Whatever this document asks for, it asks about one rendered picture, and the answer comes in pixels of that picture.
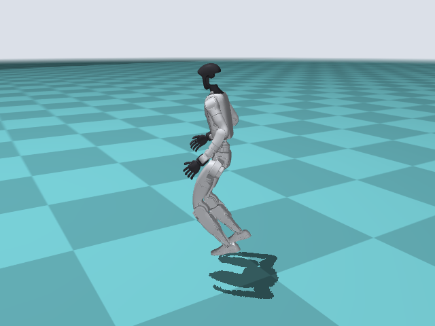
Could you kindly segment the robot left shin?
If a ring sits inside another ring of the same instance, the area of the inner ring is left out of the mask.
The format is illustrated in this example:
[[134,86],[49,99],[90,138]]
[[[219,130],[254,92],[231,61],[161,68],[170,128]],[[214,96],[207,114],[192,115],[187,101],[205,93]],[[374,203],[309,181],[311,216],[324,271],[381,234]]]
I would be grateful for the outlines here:
[[204,206],[199,205],[193,211],[193,215],[210,234],[212,234],[220,243],[226,245],[223,244],[224,247],[230,246],[231,242],[221,229],[221,225],[213,212],[207,212]]

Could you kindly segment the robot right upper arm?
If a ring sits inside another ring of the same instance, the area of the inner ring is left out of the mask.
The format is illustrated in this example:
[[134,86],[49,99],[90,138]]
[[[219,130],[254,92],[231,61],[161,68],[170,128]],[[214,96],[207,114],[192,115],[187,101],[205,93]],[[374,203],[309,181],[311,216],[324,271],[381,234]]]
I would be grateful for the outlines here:
[[232,107],[231,104],[230,104],[230,111],[231,111],[231,116],[232,116],[232,125],[236,126],[238,121],[239,121],[239,117],[238,117],[236,111],[234,110],[234,108]]

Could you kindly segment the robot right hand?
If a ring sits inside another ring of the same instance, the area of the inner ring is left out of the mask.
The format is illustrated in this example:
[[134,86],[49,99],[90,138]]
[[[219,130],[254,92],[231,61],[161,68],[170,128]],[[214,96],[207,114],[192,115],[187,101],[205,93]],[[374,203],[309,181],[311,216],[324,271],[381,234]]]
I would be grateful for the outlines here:
[[[207,141],[211,141],[211,139],[209,138],[209,136],[208,135],[210,135],[211,134],[211,131],[210,132],[208,132],[208,133],[206,133],[206,135],[197,135],[197,136],[194,136],[194,137],[192,137],[192,139],[194,139],[193,141],[191,141],[190,142],[190,145],[191,145],[191,149],[192,149],[192,147],[193,147],[193,151],[194,151],[194,149],[196,148],[196,150],[195,150],[195,152],[197,152],[197,150],[202,146],[202,145],[204,145]],[[197,138],[197,139],[195,139],[195,138]],[[198,146],[199,145],[199,146]]]

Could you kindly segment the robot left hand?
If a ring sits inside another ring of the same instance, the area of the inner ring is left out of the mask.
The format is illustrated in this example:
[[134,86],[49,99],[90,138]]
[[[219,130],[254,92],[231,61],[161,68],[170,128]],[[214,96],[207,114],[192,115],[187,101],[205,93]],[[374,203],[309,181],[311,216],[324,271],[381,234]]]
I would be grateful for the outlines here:
[[201,166],[204,166],[206,163],[208,163],[208,161],[209,160],[207,160],[204,164],[202,164],[201,162],[200,162],[200,160],[199,160],[199,158],[202,156],[202,154],[199,156],[199,157],[197,157],[197,159],[196,160],[193,160],[192,162],[185,162],[184,163],[184,165],[187,165],[187,164],[189,164],[183,171],[185,172],[187,169],[187,171],[186,171],[186,173],[185,173],[185,175],[187,175],[190,171],[190,173],[188,174],[188,178],[190,177],[190,175],[192,174],[192,173],[194,173],[191,177],[190,177],[190,179],[192,180],[193,179],[193,177],[195,176],[195,174],[200,170],[200,167]]

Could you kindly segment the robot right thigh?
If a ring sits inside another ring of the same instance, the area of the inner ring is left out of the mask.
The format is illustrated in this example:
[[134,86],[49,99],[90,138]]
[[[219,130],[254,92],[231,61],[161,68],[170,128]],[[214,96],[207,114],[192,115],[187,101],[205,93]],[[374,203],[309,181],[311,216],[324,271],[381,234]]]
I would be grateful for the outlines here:
[[204,201],[209,204],[209,208],[214,208],[218,205],[218,197],[212,193],[213,188],[216,186],[219,179],[216,179],[214,177],[213,185],[211,186],[211,189],[209,190],[208,194],[204,197]]

